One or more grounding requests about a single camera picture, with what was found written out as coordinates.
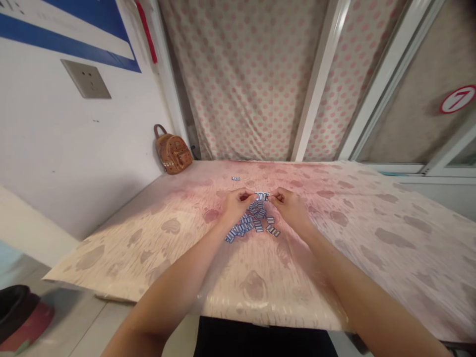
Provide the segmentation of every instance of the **wall socket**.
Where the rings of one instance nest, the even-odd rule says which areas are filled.
[[[111,98],[97,67],[66,59],[61,60],[61,63],[83,98]]]

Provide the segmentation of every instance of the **pile of tiles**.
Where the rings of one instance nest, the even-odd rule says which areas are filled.
[[[266,230],[274,235],[275,237],[279,236],[281,233],[279,230],[274,228],[270,223],[274,223],[273,216],[266,216],[266,210],[264,209],[264,200],[259,198],[265,197],[266,200],[268,199],[267,193],[258,193],[258,200],[254,201],[248,207],[248,213],[245,213],[244,216],[240,219],[240,224],[235,225],[232,230],[227,234],[225,241],[228,243],[233,243],[235,237],[244,237],[244,235],[251,231],[253,228],[256,229],[258,233],[264,232],[263,225],[261,224],[261,220],[266,217],[267,222],[269,223],[266,227]]]

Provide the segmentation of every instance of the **floor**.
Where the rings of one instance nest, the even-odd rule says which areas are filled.
[[[49,328],[20,356],[99,357],[132,306],[105,302],[90,292],[62,289],[41,281],[48,270],[0,241],[0,289],[14,284],[28,285],[56,310]],[[193,356],[197,333],[198,316],[187,316],[168,340],[163,356]],[[329,334],[339,356],[361,356],[344,333]]]

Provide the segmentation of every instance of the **hand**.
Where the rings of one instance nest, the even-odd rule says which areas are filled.
[[[238,222],[257,197],[257,194],[244,187],[229,191],[225,199],[223,219],[233,224]]]
[[[298,194],[282,187],[278,187],[272,194],[273,196],[269,196],[268,200],[296,233],[298,229],[314,227],[309,219],[306,205]]]

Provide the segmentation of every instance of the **red object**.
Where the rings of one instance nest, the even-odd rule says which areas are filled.
[[[443,106],[445,104],[445,102],[448,100],[448,98],[450,98],[453,94],[455,94],[456,92],[458,92],[459,90],[462,90],[462,89],[468,89],[466,91],[462,91],[460,93],[458,93],[458,96],[459,96],[459,99],[453,103],[452,106],[450,106],[447,110],[444,110],[443,109]],[[454,111],[450,111],[450,109],[452,109],[455,105],[457,105],[465,96],[467,96],[468,94],[470,94],[471,92],[476,92],[476,86],[470,84],[470,85],[466,85],[466,86],[463,86],[463,87],[460,87],[458,88],[457,90],[454,90],[452,91],[445,99],[443,102],[441,102],[441,105],[440,105],[440,112],[442,114],[451,114],[451,113],[455,113],[461,109],[463,109],[465,106],[467,106],[469,103],[471,103],[473,101],[473,99],[475,98],[475,96],[473,95],[473,97],[465,104],[463,105],[461,108],[458,108]]]
[[[38,303],[26,321],[0,345],[0,352],[18,351],[25,342],[28,344],[25,344],[24,348],[31,345],[46,330],[54,315],[55,310],[52,307]]]
[[[135,4],[137,5],[137,11],[139,11],[140,20],[142,21],[142,26],[144,26],[145,36],[147,37],[147,42],[149,43],[152,62],[157,63],[157,54],[155,52],[154,43],[152,42],[152,37],[150,36],[149,25],[147,24],[147,18],[145,17],[144,9],[138,0],[135,0]]]

